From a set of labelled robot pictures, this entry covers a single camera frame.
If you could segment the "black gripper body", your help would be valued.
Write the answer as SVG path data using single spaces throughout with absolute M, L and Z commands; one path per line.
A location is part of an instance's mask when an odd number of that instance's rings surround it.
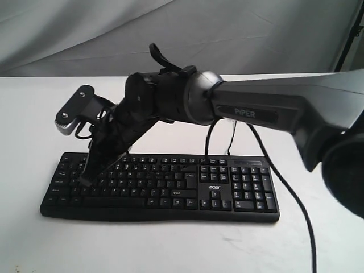
M 116 106 L 103 107 L 98 124 L 90 127 L 89 165 L 111 165 L 124 155 L 153 125 L 156 116 L 141 121 L 136 120 L 127 110 L 117 110 Z

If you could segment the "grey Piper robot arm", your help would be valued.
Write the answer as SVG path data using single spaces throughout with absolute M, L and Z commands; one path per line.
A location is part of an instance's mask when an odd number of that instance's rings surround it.
M 133 73 L 123 100 L 93 130 L 80 180 L 124 156 L 158 121 L 211 125 L 233 119 L 293 136 L 304 167 L 321 166 L 334 198 L 363 216 L 363 70 L 225 81 L 213 72 Z

